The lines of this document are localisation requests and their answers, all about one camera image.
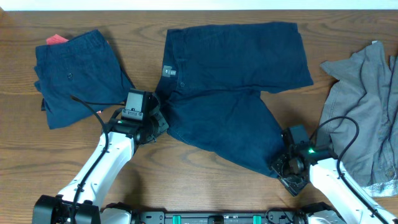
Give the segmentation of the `navy blue shorts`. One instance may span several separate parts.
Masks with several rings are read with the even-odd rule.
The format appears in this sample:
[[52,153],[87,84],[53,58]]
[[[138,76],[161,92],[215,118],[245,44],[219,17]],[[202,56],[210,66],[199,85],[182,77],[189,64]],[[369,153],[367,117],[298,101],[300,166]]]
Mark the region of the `navy blue shorts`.
[[297,24],[208,25],[167,31],[155,92],[173,138],[275,177],[282,130],[261,93],[312,84]]

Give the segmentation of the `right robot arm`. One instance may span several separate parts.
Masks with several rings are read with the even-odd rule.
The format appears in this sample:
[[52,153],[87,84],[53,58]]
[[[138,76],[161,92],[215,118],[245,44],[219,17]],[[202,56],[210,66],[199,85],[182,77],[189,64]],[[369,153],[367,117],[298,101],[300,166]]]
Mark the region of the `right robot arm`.
[[327,149],[289,146],[271,169],[293,196],[309,183],[322,192],[335,210],[310,208],[299,218],[304,223],[397,223],[397,217],[374,201]]

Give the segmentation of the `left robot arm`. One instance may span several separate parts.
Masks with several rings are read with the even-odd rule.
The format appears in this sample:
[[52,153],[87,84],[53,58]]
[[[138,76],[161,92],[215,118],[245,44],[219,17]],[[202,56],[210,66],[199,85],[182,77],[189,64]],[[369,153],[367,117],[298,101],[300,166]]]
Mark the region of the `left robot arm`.
[[79,173],[56,196],[42,195],[35,203],[32,223],[139,223],[130,206],[103,202],[137,148],[168,129],[160,107],[155,93],[129,90],[125,105],[100,122],[99,143]]

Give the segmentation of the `folded navy shorts on left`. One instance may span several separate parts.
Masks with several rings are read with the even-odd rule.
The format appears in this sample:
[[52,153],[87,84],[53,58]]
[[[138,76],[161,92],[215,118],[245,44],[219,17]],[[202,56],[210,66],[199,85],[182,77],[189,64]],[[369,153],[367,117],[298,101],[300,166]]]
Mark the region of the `folded navy shorts on left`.
[[50,129],[64,128],[91,116],[91,112],[71,99],[90,102],[94,111],[127,98],[133,83],[102,33],[92,30],[55,45],[35,49],[38,76],[36,89],[44,98]]

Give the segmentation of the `grey shorts on right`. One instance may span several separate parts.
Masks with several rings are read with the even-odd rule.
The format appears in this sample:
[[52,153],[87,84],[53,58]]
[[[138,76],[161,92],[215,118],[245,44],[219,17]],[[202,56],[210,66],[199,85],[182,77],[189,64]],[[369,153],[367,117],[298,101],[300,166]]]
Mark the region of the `grey shorts on right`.
[[323,107],[317,145],[342,154],[370,196],[397,195],[397,57],[386,58],[375,40],[348,59],[320,66],[337,82]]

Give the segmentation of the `red folded garment underneath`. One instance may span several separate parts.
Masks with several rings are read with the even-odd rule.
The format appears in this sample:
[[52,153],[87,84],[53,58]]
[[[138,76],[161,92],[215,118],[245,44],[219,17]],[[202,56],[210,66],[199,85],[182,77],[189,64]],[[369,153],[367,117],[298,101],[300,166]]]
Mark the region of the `red folded garment underneath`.
[[55,45],[55,44],[63,44],[65,42],[68,42],[68,39],[62,37],[61,35],[55,34],[49,38],[46,39],[46,44],[47,45]]

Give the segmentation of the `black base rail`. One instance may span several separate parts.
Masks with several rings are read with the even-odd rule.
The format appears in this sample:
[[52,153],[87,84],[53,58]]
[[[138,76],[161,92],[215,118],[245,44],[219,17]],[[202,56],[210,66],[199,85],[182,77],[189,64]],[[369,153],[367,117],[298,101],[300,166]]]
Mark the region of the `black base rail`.
[[270,208],[265,212],[166,212],[138,211],[125,204],[109,204],[100,213],[101,223],[122,224],[340,224],[345,221],[324,202],[296,211]]

